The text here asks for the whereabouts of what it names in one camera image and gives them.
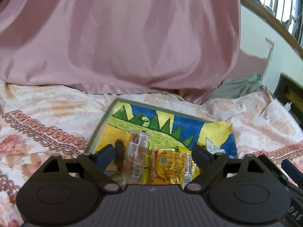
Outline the yellow gold snack packet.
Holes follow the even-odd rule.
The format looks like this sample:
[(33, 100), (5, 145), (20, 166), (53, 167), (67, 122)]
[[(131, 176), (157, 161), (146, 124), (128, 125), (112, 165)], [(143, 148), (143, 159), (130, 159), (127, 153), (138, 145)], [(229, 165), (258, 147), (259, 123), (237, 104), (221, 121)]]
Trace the yellow gold snack packet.
[(150, 152), (148, 184), (178, 184), (184, 188), (199, 174), (190, 149), (175, 147)]

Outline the pink satin curtain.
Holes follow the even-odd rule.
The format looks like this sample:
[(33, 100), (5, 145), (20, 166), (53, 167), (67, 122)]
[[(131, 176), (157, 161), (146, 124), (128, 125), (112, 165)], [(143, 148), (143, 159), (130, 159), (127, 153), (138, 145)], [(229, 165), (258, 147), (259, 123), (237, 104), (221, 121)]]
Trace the pink satin curtain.
[(91, 94), (213, 93), (240, 51), (240, 0), (3, 0), (1, 79)]

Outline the wooden window frame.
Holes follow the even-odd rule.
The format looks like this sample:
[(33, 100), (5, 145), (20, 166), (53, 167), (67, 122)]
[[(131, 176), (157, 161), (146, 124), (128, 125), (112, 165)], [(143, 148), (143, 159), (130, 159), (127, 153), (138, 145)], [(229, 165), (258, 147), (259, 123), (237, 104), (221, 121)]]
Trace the wooden window frame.
[(269, 26), (272, 27), (297, 53), (298, 56), (302, 59), (302, 47), (297, 42), (297, 40), (282, 26), (282, 24), (271, 15), (263, 6), (259, 5), (254, 0), (240, 0), (241, 5), (249, 9)]

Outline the dark brown wrapped snack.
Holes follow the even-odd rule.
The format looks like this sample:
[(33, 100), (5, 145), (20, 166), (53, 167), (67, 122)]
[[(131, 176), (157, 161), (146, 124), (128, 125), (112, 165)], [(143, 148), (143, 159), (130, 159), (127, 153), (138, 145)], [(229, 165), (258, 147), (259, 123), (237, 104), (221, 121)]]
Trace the dark brown wrapped snack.
[(115, 141), (115, 158), (114, 164), (117, 167), (118, 171), (123, 170), (124, 160), (125, 160), (125, 145), (122, 140), (117, 139)]

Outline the dark wooden headboard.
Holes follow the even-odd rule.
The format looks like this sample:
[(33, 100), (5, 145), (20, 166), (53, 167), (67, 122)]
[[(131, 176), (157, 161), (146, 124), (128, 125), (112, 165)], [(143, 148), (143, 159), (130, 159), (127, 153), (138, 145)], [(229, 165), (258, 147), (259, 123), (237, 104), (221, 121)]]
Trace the dark wooden headboard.
[(281, 73), (274, 96), (302, 128), (302, 85), (285, 73)]

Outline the floral pink bedsheet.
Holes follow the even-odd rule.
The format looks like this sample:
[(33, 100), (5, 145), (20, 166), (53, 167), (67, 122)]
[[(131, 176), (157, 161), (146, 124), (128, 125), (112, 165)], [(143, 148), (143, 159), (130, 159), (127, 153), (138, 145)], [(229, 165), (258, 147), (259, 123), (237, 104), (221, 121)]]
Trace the floral pink bedsheet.
[[(93, 95), (65, 86), (29, 87), (1, 82), (1, 226), (21, 226), (15, 205), (20, 187), (52, 154), (83, 152), (114, 94)], [(302, 169), (302, 130), (283, 105), (261, 90), (203, 105), (175, 94), (127, 95), (128, 100), (232, 125), (239, 156), (265, 154), (277, 165)]]

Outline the grey tray with colourful lining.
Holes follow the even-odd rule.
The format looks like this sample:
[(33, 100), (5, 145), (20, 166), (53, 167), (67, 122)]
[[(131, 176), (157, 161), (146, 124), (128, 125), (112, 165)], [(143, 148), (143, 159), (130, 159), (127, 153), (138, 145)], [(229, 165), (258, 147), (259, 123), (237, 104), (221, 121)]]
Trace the grey tray with colourful lining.
[[(193, 146), (199, 145), (211, 154), (221, 152), (230, 158), (237, 156), (232, 126), (226, 122), (209, 122), (124, 99), (117, 99), (109, 106), (95, 129), (86, 151), (95, 153), (106, 145), (114, 147), (117, 139), (122, 140), (126, 147), (127, 135), (124, 130), (129, 128), (153, 133), (145, 158), (143, 184), (148, 184), (147, 176), (152, 150), (175, 147), (192, 150)], [(106, 168), (106, 174), (119, 185), (127, 185), (122, 177), (122, 171), (117, 170), (114, 159)]]

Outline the clear biscuit packet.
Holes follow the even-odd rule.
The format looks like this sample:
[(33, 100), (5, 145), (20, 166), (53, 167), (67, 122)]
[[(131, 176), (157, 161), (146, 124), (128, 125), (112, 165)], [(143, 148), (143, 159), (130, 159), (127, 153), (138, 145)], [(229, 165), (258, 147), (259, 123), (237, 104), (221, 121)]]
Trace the clear biscuit packet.
[(142, 184), (145, 158), (153, 133), (132, 128), (124, 131), (127, 137), (122, 177), (126, 184)]

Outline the grey cloth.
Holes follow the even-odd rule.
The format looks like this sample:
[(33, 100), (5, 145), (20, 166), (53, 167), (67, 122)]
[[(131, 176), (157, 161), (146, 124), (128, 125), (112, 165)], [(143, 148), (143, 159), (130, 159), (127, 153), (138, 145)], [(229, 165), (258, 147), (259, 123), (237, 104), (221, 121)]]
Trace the grey cloth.
[(215, 98), (236, 99), (263, 89), (261, 74), (239, 79), (226, 79), (205, 101)]

